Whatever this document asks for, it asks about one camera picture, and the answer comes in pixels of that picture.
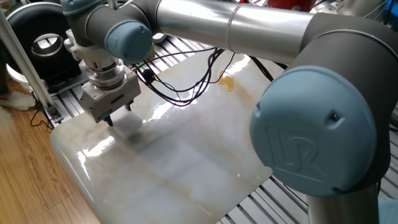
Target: wooden floor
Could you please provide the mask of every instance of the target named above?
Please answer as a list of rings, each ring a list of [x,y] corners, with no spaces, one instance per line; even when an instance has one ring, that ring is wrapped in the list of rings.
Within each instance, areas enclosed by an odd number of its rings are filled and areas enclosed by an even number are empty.
[[[27,93],[13,80],[9,87]],[[30,126],[33,115],[0,109],[0,223],[99,223],[52,152],[46,127]]]

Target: yellow stain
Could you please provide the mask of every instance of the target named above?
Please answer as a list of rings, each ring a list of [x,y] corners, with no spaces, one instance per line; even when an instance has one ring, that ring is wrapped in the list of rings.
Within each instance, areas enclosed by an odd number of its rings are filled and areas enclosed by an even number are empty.
[[[220,72],[220,76],[221,78],[217,84],[224,85],[226,91],[232,91],[234,89],[234,78],[232,78],[232,76],[228,75],[226,72],[223,73],[222,71]]]

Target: light blue joint cap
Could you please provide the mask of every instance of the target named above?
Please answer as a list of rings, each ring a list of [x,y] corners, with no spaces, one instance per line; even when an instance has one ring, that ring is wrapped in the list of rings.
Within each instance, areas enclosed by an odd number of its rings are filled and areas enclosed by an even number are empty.
[[[126,63],[139,63],[152,47],[152,32],[139,21],[123,21],[106,34],[105,47]]]
[[[101,0],[61,0],[63,14],[72,16],[101,3]]]
[[[251,116],[261,162],[289,187],[316,197],[351,190],[376,150],[376,125],[361,93],[341,75],[314,66],[275,79]]]
[[[398,223],[398,201],[390,198],[379,199],[380,224]]]

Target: ur logo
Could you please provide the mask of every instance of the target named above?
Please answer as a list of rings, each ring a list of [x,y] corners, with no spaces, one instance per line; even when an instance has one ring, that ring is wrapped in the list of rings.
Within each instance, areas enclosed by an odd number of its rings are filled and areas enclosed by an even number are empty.
[[[281,128],[267,128],[275,169],[317,182],[326,181],[325,173],[317,165],[317,136]]]

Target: marble surface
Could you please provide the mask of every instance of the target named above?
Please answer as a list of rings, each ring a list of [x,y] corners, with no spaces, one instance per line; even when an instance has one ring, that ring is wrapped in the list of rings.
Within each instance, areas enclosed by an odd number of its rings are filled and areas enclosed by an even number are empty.
[[[209,54],[159,76],[177,89],[191,86],[204,74]],[[225,52],[216,61],[212,80],[231,56]],[[262,62],[274,78],[282,73]],[[269,81],[245,55],[236,55],[226,73],[231,91],[212,84],[183,108],[142,85],[132,104],[142,126],[130,136],[87,114],[55,128],[56,155],[103,223],[214,224],[272,175],[249,138],[250,115]]]

